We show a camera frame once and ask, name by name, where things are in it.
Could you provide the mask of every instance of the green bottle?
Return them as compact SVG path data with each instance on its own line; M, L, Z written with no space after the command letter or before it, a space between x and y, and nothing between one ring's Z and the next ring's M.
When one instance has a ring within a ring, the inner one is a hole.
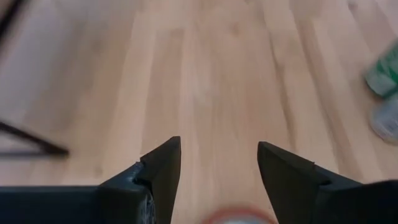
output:
M365 74L370 89L383 98L398 93L398 42Z

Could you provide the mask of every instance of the wooden floor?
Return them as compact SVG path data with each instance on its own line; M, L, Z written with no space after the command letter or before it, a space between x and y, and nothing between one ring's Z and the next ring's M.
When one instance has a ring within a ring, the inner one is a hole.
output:
M98 184L182 137L173 223L272 213L269 141L360 182L398 178L361 74L398 34L396 0L31 0L0 53L0 118L72 149L0 159L0 184ZM2 148L9 148L2 138Z

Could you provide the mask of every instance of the red object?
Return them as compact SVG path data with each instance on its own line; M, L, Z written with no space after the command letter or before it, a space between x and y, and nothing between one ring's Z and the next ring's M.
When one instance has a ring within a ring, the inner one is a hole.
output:
M250 207L228 207L222 208L213 213L202 224L220 224L226 221L239 220L242 217L253 217L256 220L263 221L264 223L276 224L269 215L264 212Z

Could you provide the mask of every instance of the black plastic part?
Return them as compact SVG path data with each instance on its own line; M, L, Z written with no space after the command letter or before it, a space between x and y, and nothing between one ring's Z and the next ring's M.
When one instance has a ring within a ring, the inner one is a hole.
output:
M28 0L13 0L4 15L0 15L0 44L18 12Z
M360 184L268 142L257 152L280 224L398 223L398 181Z
M20 140L34 143L38 145L44 153L52 156L66 156L69 154L69 151L62 146L58 146L54 143L51 143L48 140L44 140L42 138L34 136L33 134L29 134L26 131L15 128L2 121L0 121L0 133L10 134L14 137L17 137Z
M173 137L99 186L0 187L0 223L168 224L180 163Z

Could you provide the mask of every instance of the wood grain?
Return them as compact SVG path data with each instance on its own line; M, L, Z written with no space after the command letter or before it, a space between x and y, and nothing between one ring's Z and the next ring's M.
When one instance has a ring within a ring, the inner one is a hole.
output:
M67 160L0 159L0 184L98 184L173 135L173 223L217 208L273 214L269 141L360 182L398 178L369 128L363 72L398 34L395 0L33 0L0 54L0 118ZM0 150L10 139L0 139Z

